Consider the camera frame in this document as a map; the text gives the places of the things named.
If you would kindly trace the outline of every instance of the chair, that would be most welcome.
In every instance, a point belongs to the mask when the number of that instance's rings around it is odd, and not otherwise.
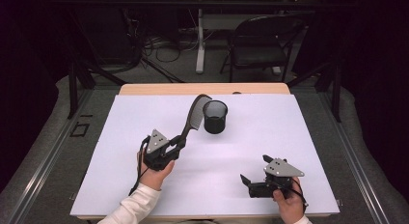
[[[290,15],[258,16],[243,21],[229,38],[229,53],[220,73],[230,56],[230,82],[234,70],[274,67],[284,68],[284,82],[293,40],[304,27],[303,20]]]

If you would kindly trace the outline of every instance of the black cable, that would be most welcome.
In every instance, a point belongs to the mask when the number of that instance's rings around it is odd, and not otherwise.
[[[293,178],[291,178],[291,180],[292,180],[292,182],[295,182],[295,183],[298,184],[298,187],[300,188],[301,192],[295,191],[293,188],[282,186],[282,185],[278,184],[277,182],[272,182],[272,183],[274,183],[274,185],[276,185],[278,188],[288,190],[288,191],[296,194],[297,196],[299,196],[301,198],[301,201],[303,202],[303,211],[305,212],[306,209],[307,209],[307,206],[309,204],[307,203],[307,200],[305,199],[305,197],[303,195],[303,189],[301,188],[301,184],[298,181],[296,181],[295,179],[293,179]]]
[[[147,168],[147,169],[144,171],[144,173],[141,174],[141,168],[142,168],[142,154],[144,153],[144,152],[143,152],[143,149],[144,149],[144,145],[147,145],[149,141],[150,141],[150,136],[148,136],[147,138],[145,138],[145,139],[142,141],[141,147],[140,147],[140,149],[139,149],[139,155],[138,155],[138,178],[136,179],[136,183],[135,183],[135,184],[133,185],[133,187],[130,189],[128,196],[130,196],[130,195],[136,190],[136,188],[137,188],[138,185],[139,185],[139,180],[141,179],[141,177],[142,177],[142,176],[147,172],[147,170],[149,169],[149,168]]]

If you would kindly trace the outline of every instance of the hand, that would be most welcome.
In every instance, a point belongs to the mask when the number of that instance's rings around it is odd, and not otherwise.
[[[301,193],[300,186],[296,183],[292,183],[292,189]],[[273,192],[274,201],[279,205],[280,216],[286,224],[296,223],[304,216],[303,201],[300,196],[293,192],[288,193],[288,198],[285,199],[283,192],[280,189],[276,189]]]
[[[144,173],[145,171],[146,172],[142,175],[139,182],[154,190],[160,191],[160,187],[162,186],[163,180],[165,180],[165,178],[174,169],[175,161],[171,160],[171,162],[169,162],[168,165],[166,165],[166,167],[161,171],[154,171],[152,169],[148,169],[148,166],[144,163],[143,155],[141,158],[142,158],[141,173]]]

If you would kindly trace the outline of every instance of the white table surface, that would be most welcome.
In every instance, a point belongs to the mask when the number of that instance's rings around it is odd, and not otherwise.
[[[212,135],[202,123],[190,131],[151,218],[277,216],[276,203],[250,198],[240,179],[262,182],[263,154],[286,158],[305,173],[307,215],[340,212],[293,95],[210,96],[229,107],[226,129]],[[195,97],[116,96],[70,215],[112,212],[136,181],[141,141],[154,128],[168,138],[181,134]]]

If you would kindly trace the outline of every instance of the black cup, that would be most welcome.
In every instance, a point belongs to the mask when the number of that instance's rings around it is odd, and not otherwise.
[[[204,129],[211,134],[219,134],[226,127],[228,106],[220,100],[211,100],[204,105]]]

